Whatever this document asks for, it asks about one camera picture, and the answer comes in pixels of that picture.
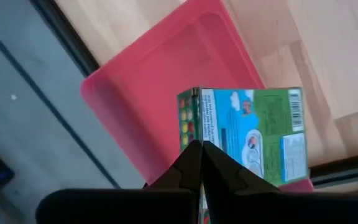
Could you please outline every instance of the wooden floor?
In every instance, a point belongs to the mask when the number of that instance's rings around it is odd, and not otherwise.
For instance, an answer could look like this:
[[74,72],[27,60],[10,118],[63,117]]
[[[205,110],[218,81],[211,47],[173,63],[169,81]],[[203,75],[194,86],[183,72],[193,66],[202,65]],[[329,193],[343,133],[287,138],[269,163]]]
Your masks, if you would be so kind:
[[[105,63],[184,0],[56,0]],[[302,86],[311,166],[358,155],[358,0],[226,0],[267,87]]]

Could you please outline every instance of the black cable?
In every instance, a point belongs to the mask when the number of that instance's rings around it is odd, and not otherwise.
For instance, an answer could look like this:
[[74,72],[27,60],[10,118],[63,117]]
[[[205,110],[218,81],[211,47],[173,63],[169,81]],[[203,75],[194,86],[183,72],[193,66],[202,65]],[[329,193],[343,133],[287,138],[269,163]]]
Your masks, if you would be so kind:
[[107,180],[111,183],[113,187],[116,189],[120,189],[119,184],[114,180],[114,178],[109,174],[106,168],[100,163],[100,161],[95,157],[95,155],[91,152],[89,147],[85,144],[85,142],[79,137],[79,135],[74,131],[74,129],[67,123],[64,117],[59,113],[56,107],[50,102],[47,96],[42,92],[42,90],[38,87],[36,82],[31,78],[31,76],[24,70],[22,65],[16,60],[16,58],[10,53],[7,47],[0,41],[0,51],[2,54],[8,59],[9,63],[17,70],[20,76],[27,82],[27,84],[31,87],[34,93],[40,98],[40,100],[47,106],[47,108],[52,112],[54,117],[58,120],[58,122],[66,129],[66,131],[70,134],[70,136],[74,139],[74,141],[79,145],[79,147],[85,152],[85,154],[91,159],[91,161],[95,164],[95,166],[100,170],[102,175],[107,178]]

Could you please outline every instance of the plastic tray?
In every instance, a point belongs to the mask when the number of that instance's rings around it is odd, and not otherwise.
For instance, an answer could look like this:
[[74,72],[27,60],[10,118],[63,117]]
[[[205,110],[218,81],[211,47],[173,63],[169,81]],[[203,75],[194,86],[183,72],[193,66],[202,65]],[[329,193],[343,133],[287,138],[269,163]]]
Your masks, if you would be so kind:
[[148,184],[180,150],[177,94],[263,88],[221,1],[189,0],[88,77],[81,93]]

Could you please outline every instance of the nutrition label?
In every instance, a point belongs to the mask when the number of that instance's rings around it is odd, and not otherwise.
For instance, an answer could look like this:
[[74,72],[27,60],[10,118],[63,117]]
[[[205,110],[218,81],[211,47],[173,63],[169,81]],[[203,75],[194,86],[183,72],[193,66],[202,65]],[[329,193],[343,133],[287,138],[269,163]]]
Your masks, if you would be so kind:
[[283,136],[284,181],[304,177],[307,172],[305,134]]
[[214,90],[203,89],[201,91],[201,112],[203,140],[211,141],[215,146],[220,147]]

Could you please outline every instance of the colorful box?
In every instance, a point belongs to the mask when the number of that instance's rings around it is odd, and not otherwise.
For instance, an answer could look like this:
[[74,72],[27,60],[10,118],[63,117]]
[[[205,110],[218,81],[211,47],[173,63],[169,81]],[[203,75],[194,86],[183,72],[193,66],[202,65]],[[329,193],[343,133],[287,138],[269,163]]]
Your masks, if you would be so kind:
[[180,149],[211,141],[238,163],[279,186],[308,177],[300,88],[193,88],[178,95]]

